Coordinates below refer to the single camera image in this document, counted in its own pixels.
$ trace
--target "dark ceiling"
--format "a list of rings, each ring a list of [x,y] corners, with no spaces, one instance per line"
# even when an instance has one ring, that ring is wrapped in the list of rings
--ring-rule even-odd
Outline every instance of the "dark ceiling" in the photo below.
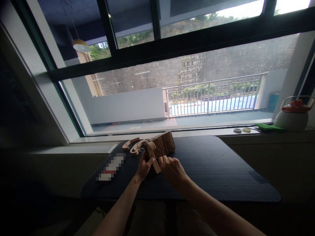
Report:
[[[206,13],[210,13],[253,1],[256,0],[159,0],[160,12],[163,13],[165,24],[195,17],[199,10],[207,10]],[[72,39],[77,38],[72,20],[80,39],[94,41],[93,43],[105,40],[96,0],[38,0],[38,2],[64,60],[77,56],[72,48]],[[135,33],[129,29],[152,22],[150,0],[107,0],[107,2],[115,33]]]

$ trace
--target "sky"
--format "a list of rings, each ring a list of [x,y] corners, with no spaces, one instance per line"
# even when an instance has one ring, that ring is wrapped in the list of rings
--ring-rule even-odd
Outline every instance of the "sky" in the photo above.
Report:
[[[276,9],[280,14],[301,10],[308,7],[310,0],[277,0]],[[219,16],[233,16],[234,18],[254,17],[260,15],[263,8],[263,0],[247,3],[238,7],[233,7],[218,11]]]

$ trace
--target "tape roll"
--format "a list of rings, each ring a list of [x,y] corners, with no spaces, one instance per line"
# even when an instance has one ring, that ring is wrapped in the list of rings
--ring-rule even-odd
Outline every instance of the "tape roll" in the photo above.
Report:
[[[234,128],[234,133],[242,133],[242,130],[240,128]]]
[[[250,129],[249,128],[243,128],[243,131],[246,133],[250,133]]]

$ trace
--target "metal railing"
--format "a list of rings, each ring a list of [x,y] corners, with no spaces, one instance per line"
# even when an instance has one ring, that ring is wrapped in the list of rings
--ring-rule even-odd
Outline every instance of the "metal railing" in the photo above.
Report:
[[[255,109],[263,75],[164,88],[169,117]]]

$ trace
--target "hand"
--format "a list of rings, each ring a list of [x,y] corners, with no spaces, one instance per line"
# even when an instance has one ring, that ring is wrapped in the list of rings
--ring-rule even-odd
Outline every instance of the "hand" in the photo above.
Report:
[[[140,159],[138,170],[135,174],[135,178],[137,181],[142,182],[147,174],[149,173],[150,167],[152,163],[156,161],[155,158],[151,157],[148,162],[145,161],[145,151],[142,154],[142,157]]]
[[[190,180],[177,158],[159,157],[158,162],[165,178],[174,188],[179,188]]]

